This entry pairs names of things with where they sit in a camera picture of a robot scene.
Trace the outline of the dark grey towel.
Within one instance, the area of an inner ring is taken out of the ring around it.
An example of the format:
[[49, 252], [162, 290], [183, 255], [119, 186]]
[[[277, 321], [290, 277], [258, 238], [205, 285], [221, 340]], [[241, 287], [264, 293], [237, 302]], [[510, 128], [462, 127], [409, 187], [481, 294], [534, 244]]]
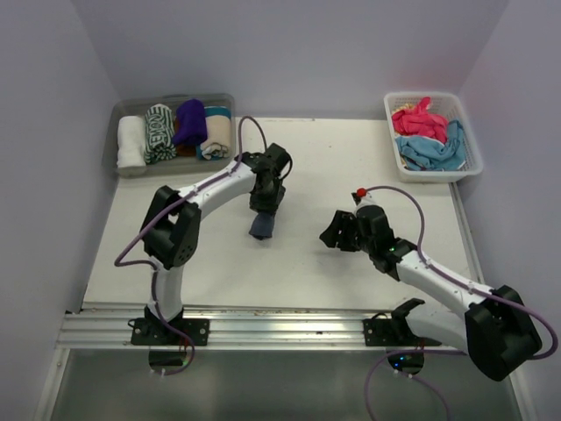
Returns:
[[249, 234], [257, 240], [270, 239], [273, 236], [275, 216], [259, 212], [252, 222]]

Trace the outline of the purple towel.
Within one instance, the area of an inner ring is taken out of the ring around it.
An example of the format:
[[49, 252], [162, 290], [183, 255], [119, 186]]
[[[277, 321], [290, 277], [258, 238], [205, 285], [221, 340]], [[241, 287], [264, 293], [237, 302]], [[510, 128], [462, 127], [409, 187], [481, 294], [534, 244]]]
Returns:
[[179, 129], [172, 138], [175, 146], [198, 146], [208, 138], [204, 104], [198, 99], [189, 99], [175, 113]]

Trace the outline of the clear plastic tray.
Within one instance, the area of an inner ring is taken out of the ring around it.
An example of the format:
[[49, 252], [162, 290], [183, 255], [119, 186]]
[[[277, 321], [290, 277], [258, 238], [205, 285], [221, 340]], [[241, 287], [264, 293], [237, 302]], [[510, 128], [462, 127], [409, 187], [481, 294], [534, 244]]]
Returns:
[[[157, 104], [163, 103], [172, 111], [189, 99], [198, 99], [204, 106], [224, 106], [231, 111], [231, 154], [229, 158], [217, 161], [201, 161], [197, 157], [175, 157], [170, 161], [161, 161], [141, 168], [118, 168], [117, 167], [117, 126], [122, 117], [139, 116], [144, 118], [147, 110]], [[103, 165], [113, 170], [122, 178], [154, 177], [164, 175], [191, 175], [207, 172], [216, 172], [227, 166], [233, 155], [238, 150], [235, 146], [235, 113], [234, 99], [225, 93], [218, 94], [180, 94], [166, 96], [150, 96], [122, 100], [112, 109], [107, 129], [106, 140], [103, 149]]]

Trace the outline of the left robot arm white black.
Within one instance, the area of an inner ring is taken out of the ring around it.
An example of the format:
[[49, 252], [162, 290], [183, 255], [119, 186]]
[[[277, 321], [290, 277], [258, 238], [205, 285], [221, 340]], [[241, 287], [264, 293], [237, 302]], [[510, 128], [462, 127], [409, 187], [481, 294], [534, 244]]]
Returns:
[[257, 240], [270, 239], [285, 193], [282, 172], [290, 165], [232, 162], [196, 184], [178, 190], [165, 186], [155, 194], [146, 215], [143, 243], [154, 265], [147, 310], [155, 317], [151, 333], [159, 342], [173, 344], [181, 336], [183, 269], [195, 254], [202, 221], [232, 199], [248, 194], [250, 209], [256, 212], [249, 234]]

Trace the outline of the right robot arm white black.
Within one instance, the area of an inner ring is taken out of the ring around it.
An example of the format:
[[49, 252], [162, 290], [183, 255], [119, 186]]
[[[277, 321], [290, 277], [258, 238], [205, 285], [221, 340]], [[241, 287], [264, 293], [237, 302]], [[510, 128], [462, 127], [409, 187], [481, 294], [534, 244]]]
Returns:
[[411, 298], [389, 318], [364, 320], [369, 346], [450, 346], [466, 353], [494, 381], [503, 380], [542, 347], [515, 290], [490, 289], [466, 278], [454, 285], [454, 272], [429, 268], [414, 243], [394, 235], [377, 205], [337, 211], [319, 239], [328, 248], [366, 253], [378, 271], [435, 299], [430, 304]]

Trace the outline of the beige teal rolled towel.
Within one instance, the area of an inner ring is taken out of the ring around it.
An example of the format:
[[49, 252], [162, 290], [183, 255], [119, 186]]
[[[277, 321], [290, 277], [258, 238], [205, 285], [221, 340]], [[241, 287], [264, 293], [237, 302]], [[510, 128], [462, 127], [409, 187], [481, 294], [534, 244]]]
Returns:
[[217, 161], [231, 154], [231, 111], [224, 106], [205, 108], [207, 139], [196, 147], [201, 161]]

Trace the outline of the brown rolled towel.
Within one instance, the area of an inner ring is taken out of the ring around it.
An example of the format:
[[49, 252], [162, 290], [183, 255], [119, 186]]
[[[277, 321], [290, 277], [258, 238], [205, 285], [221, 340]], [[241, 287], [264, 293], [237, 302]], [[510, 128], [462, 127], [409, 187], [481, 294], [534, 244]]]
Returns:
[[[181, 129], [181, 123], [176, 118], [174, 120], [174, 138], [179, 136]], [[179, 144], [178, 141], [173, 140], [175, 146], [176, 154], [180, 157], [196, 157], [196, 146], [190, 146], [186, 144]]]

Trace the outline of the light blue crumpled towel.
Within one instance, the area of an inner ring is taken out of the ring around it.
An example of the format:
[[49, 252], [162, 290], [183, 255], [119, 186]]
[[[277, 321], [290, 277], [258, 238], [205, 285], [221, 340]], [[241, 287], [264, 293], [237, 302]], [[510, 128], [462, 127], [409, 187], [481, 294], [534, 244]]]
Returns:
[[398, 136], [397, 150], [412, 171], [459, 171], [466, 164], [465, 129], [457, 119], [447, 125], [447, 141], [429, 137]]

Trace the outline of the green striped rolled towel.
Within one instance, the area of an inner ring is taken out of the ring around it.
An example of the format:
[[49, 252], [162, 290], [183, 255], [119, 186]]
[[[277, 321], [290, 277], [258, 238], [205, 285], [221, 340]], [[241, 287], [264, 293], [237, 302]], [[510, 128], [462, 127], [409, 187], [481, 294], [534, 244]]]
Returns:
[[176, 157], [176, 149], [172, 142], [174, 116], [168, 106], [157, 103], [147, 110], [145, 134], [144, 160], [147, 165], [170, 161]]

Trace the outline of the white plastic laundry basket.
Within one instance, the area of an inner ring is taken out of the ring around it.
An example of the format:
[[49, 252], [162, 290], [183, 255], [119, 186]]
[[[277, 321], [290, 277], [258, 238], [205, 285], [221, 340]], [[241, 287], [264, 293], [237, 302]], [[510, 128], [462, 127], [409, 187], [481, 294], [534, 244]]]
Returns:
[[[450, 123], [457, 119], [465, 129], [466, 164], [459, 171], [412, 171], [405, 167], [404, 161], [398, 153], [395, 139], [398, 136], [394, 131], [391, 116], [394, 111], [407, 103], [417, 104], [423, 97], [431, 98], [430, 112], [440, 114]], [[457, 96], [444, 92], [393, 92], [384, 97], [387, 114], [387, 123], [392, 138], [394, 157], [403, 182], [456, 182], [468, 175], [477, 175], [483, 169], [483, 161], [477, 141], [472, 133], [469, 119]]]

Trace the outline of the pink object in basket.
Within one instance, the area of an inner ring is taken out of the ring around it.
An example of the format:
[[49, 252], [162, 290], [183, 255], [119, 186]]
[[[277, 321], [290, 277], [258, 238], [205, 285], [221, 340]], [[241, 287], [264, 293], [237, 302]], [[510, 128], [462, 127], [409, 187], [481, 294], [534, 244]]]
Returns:
[[431, 98], [423, 97], [417, 104], [407, 103], [391, 116], [394, 131], [402, 136], [422, 136], [447, 143], [448, 119], [430, 112]]

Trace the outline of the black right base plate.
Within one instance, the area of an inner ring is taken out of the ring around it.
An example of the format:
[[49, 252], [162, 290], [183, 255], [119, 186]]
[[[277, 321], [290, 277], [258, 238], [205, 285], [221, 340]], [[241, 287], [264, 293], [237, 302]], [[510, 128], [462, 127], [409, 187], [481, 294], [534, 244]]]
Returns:
[[367, 318], [362, 320], [366, 346], [420, 347], [441, 346], [442, 343], [415, 335], [405, 322], [392, 318]]

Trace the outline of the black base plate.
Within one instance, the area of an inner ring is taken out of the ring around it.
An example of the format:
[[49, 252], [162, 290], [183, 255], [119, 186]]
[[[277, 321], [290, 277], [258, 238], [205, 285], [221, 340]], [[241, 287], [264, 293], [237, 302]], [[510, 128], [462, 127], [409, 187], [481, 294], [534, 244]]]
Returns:
[[[168, 322], [174, 329], [192, 339], [195, 346], [206, 346], [209, 337], [209, 320], [203, 318], [176, 318]], [[188, 342], [170, 331], [159, 320], [153, 324], [145, 318], [128, 321], [132, 328], [131, 344], [134, 346], [186, 346]]]
[[442, 343], [415, 335], [405, 322], [392, 318], [367, 318], [362, 320], [366, 346], [420, 347], [441, 346]]

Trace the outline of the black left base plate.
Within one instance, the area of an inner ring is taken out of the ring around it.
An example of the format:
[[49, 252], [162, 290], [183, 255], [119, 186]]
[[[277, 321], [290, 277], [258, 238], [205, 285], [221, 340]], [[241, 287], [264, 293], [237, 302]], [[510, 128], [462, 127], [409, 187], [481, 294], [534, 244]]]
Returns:
[[[195, 346], [206, 346], [209, 337], [209, 320], [203, 318], [176, 318], [168, 322], [174, 329], [192, 339]], [[188, 342], [170, 331], [159, 320], [153, 324], [145, 318], [128, 321], [132, 328], [131, 344], [134, 346], [186, 346]]]

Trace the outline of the aluminium mounting rail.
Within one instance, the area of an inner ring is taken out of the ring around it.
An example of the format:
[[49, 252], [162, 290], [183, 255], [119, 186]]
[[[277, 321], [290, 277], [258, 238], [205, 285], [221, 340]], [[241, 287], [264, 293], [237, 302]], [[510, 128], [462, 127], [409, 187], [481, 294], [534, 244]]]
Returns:
[[[130, 319], [141, 318], [141, 303], [85, 303], [77, 314], [63, 318], [58, 349], [129, 350]], [[209, 320], [203, 351], [362, 351], [399, 348], [447, 348], [450, 334], [430, 330], [415, 335], [441, 346], [366, 346], [362, 320], [384, 318], [380, 310], [325, 310], [255, 307], [188, 306], [185, 318]]]

